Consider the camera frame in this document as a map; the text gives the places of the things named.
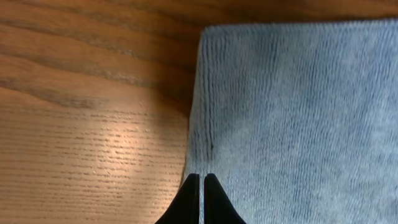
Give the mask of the blue microfiber cloth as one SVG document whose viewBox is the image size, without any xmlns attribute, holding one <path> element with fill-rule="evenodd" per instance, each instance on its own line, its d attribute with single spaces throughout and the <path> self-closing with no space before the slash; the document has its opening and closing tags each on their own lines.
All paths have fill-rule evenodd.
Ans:
<svg viewBox="0 0 398 224">
<path fill-rule="evenodd" d="M 397 21 L 206 28 L 185 173 L 247 223 L 396 223 Z"/>
</svg>

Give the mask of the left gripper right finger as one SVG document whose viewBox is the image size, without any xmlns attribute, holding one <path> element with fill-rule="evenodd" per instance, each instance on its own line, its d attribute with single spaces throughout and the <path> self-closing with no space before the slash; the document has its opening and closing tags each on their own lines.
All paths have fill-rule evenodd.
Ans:
<svg viewBox="0 0 398 224">
<path fill-rule="evenodd" d="M 214 174 L 208 174 L 204 181 L 204 223 L 246 224 Z"/>
</svg>

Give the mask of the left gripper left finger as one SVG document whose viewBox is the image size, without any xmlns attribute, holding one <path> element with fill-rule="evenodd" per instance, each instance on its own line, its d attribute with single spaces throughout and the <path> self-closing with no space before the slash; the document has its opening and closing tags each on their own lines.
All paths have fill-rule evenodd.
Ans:
<svg viewBox="0 0 398 224">
<path fill-rule="evenodd" d="M 199 224 L 200 176 L 189 174 L 155 224 Z"/>
</svg>

